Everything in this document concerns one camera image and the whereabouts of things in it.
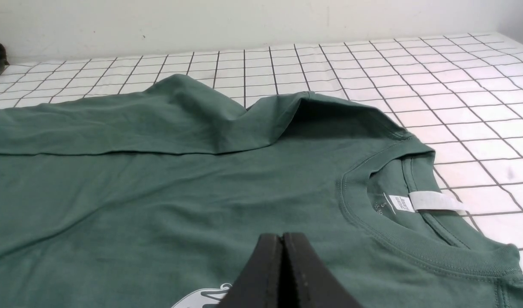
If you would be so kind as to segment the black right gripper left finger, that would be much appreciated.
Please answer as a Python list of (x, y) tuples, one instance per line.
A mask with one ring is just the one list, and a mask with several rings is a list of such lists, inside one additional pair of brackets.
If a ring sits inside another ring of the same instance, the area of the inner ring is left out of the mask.
[(282, 241), (262, 234), (248, 262), (220, 301), (219, 308), (276, 308), (282, 264)]

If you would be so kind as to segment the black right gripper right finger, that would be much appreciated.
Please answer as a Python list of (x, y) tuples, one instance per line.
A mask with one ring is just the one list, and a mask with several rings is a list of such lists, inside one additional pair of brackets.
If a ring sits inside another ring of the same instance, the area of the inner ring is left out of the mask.
[(283, 234), (284, 308), (360, 308), (303, 233)]

